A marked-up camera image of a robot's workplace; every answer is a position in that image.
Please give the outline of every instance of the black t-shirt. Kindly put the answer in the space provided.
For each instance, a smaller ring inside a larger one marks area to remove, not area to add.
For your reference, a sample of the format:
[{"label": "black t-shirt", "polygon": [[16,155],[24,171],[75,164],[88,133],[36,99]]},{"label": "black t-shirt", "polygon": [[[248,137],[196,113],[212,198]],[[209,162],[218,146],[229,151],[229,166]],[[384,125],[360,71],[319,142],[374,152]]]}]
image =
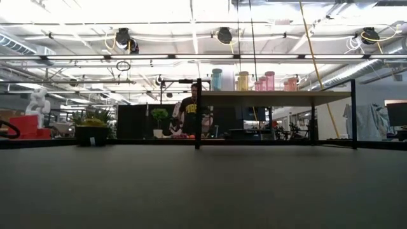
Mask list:
[{"label": "black t-shirt", "polygon": [[183,99],[179,107],[179,112],[184,113],[183,132],[188,134],[194,133],[195,119],[197,117],[196,100],[192,99],[192,97]]}]

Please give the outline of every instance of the black planter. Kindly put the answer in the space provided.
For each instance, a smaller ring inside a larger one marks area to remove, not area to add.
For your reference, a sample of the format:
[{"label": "black planter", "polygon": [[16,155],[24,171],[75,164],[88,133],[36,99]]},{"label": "black planter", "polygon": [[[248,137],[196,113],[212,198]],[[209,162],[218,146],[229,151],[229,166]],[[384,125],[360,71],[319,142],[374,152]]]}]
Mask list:
[{"label": "black planter", "polygon": [[80,146],[105,146],[109,127],[75,127],[75,138]]}]

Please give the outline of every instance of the potted plant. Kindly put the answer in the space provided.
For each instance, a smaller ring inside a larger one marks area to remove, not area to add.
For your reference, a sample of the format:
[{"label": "potted plant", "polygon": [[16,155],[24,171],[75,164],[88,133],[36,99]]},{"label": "potted plant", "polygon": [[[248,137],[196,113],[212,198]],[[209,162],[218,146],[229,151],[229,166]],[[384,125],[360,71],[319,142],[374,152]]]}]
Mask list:
[{"label": "potted plant", "polygon": [[75,123],[75,138],[81,146],[104,146],[111,129],[107,123],[111,120],[108,109],[86,111],[85,117],[76,113],[72,116]]},{"label": "potted plant", "polygon": [[161,129],[160,122],[168,117],[168,112],[166,109],[156,108],[151,111],[153,118],[157,121],[157,129],[153,130],[154,137],[162,138],[163,130]]}]

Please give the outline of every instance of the gray table surface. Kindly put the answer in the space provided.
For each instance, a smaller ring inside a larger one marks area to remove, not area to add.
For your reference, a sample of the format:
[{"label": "gray table surface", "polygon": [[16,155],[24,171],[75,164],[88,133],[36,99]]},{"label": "gray table surface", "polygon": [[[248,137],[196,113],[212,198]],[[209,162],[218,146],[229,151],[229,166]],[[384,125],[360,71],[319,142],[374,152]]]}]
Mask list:
[{"label": "gray table surface", "polygon": [[312,146],[0,150],[0,228],[407,228],[407,153]]}]

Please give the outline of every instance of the shelf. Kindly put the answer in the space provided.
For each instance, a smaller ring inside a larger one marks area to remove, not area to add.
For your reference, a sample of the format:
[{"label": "shelf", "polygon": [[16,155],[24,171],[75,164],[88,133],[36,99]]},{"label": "shelf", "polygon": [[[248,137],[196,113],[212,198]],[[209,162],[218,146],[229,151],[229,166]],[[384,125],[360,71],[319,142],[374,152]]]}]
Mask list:
[{"label": "shelf", "polygon": [[210,92],[202,91],[206,106],[315,106],[350,97],[350,92]]}]

